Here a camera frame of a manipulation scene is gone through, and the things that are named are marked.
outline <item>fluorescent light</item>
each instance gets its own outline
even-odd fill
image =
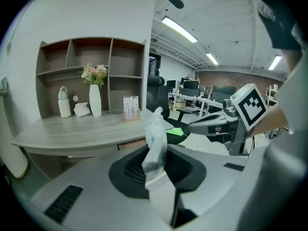
[[[211,59],[211,61],[213,62],[213,64],[215,65],[219,65],[218,62],[216,61],[216,59],[213,57],[213,55],[211,53],[206,54],[206,56]]]
[[[282,56],[276,56],[274,61],[270,65],[269,70],[273,70],[281,59],[282,59]]]
[[[165,25],[171,27],[172,29],[176,30],[178,33],[181,33],[185,38],[187,38],[191,43],[197,42],[197,39],[191,35],[189,32],[187,32],[183,27],[181,27],[176,22],[172,21],[168,17],[164,17],[162,20],[162,23]]]

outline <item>office chair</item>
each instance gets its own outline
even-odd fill
[[[148,76],[146,108],[154,112],[158,107],[162,107],[162,116],[164,120],[172,124],[175,128],[182,128],[184,133],[182,136],[167,133],[168,144],[179,144],[190,135],[188,124],[181,122],[181,119],[184,114],[191,114],[192,112],[178,109],[180,112],[178,120],[169,118],[170,109],[168,104],[168,91],[167,87],[164,86],[164,83],[165,80],[160,76]]]

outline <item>desk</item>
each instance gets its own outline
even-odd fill
[[[218,102],[212,101],[212,100],[210,100],[208,98],[195,98],[195,97],[185,96],[185,95],[177,94],[177,93],[168,93],[168,95],[171,95],[171,96],[174,97],[174,103],[176,101],[176,98],[182,98],[182,99],[185,99],[185,100],[194,100],[194,101],[202,102],[201,110],[200,110],[200,113],[199,113],[199,118],[202,117],[202,112],[203,112],[204,104],[205,103],[208,104],[207,109],[206,109],[206,113],[205,113],[206,115],[208,113],[208,109],[209,109],[210,106],[214,106],[214,107],[222,109],[222,103],[218,103]],[[175,111],[175,110],[176,110],[175,105],[173,105],[172,111]]]
[[[83,157],[117,151],[123,143],[144,138],[152,114],[145,109],[139,120],[126,122],[123,114],[108,112],[103,112],[100,117],[73,115],[39,119],[18,134],[12,144],[24,147],[36,166],[53,179],[66,170],[67,165],[75,164]],[[173,128],[166,121],[163,126],[166,130]]]

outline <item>sleeve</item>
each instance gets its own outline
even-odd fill
[[[271,43],[274,49],[280,50],[301,50],[301,46],[292,36],[291,31],[284,30],[284,28],[278,22],[274,22],[259,13],[259,17],[263,22]]]

